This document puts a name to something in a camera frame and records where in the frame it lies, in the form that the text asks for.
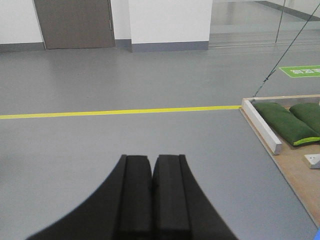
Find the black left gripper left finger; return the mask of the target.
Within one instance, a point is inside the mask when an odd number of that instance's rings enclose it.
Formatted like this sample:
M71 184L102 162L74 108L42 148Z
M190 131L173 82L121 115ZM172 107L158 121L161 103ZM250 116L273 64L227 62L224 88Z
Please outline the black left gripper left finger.
M147 156L122 155L106 180L30 240L150 240L152 173Z

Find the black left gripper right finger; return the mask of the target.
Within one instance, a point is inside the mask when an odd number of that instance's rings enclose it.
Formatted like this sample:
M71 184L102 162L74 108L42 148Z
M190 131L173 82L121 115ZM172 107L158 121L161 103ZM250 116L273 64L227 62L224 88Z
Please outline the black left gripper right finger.
M152 181L156 240L237 239L198 185L185 155L159 155Z

